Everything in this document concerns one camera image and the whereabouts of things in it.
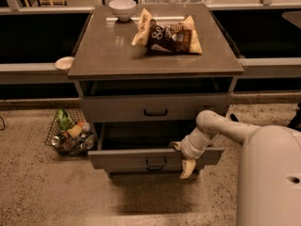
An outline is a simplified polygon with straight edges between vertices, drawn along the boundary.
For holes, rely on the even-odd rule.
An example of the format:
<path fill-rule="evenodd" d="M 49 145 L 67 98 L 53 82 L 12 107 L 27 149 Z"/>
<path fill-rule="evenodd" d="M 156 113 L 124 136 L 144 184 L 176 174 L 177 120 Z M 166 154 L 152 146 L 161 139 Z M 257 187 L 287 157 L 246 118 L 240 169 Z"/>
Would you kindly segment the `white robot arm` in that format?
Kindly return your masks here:
<path fill-rule="evenodd" d="M 301 226 L 301 132 L 231 121 L 204 110 L 189 135 L 170 143 L 183 155 L 183 179 L 218 136 L 242 145 L 236 226 Z"/>

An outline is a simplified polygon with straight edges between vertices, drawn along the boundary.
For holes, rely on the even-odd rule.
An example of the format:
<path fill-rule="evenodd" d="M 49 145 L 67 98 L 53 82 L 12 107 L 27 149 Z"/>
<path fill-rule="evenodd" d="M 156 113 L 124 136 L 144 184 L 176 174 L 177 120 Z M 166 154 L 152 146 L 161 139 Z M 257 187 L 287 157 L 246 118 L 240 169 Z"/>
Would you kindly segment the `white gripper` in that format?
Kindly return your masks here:
<path fill-rule="evenodd" d="M 171 141 L 168 146 L 176 151 L 181 151 L 184 158 L 182 161 L 181 179 L 187 179 L 193 173 L 196 160 L 199 159 L 205 151 L 205 148 L 214 141 L 215 134 L 209 134 L 201 131 L 197 127 L 184 139 L 179 141 Z"/>

